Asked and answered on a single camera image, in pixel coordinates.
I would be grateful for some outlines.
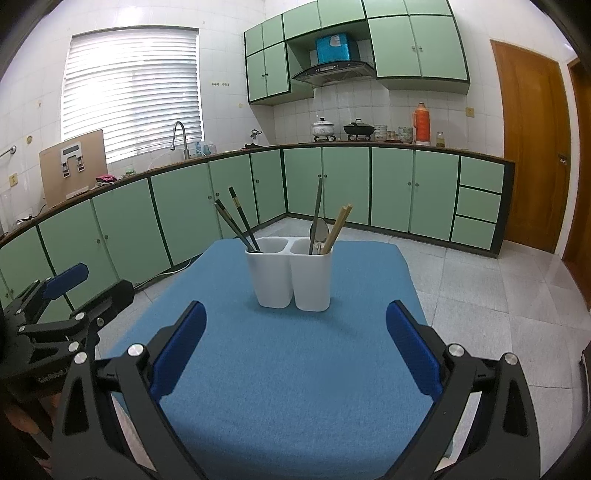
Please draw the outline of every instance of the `table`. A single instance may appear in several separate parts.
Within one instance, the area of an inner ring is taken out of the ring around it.
[[[212,480],[371,480],[404,450],[432,405],[385,324],[400,299],[426,320],[395,245],[337,242],[330,308],[261,307],[239,240],[213,244],[110,352],[147,343],[190,301],[207,328],[161,406]]]

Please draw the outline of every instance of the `faucet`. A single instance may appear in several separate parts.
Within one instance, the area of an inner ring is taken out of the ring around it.
[[[176,123],[174,124],[174,128],[173,128],[173,146],[170,148],[170,150],[174,150],[174,137],[177,134],[177,125],[180,125],[181,128],[183,129],[183,143],[184,143],[184,158],[185,160],[189,159],[189,148],[187,146],[187,132],[184,129],[184,125],[180,120],[177,120]]]

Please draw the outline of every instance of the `blue box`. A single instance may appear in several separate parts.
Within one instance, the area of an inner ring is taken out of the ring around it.
[[[346,33],[318,38],[316,51],[319,64],[338,60],[359,60],[357,42]]]

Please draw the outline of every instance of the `range hood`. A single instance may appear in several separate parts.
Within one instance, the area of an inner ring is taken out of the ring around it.
[[[366,61],[337,60],[314,65],[298,73],[294,80],[310,83],[315,87],[323,87],[360,78],[376,78],[375,68]]]

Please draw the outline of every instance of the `white blind slat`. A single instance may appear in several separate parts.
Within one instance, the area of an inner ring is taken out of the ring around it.
[[[72,38],[61,99],[62,139],[102,129],[107,162],[171,144],[176,120],[203,138],[197,32],[134,28]]]

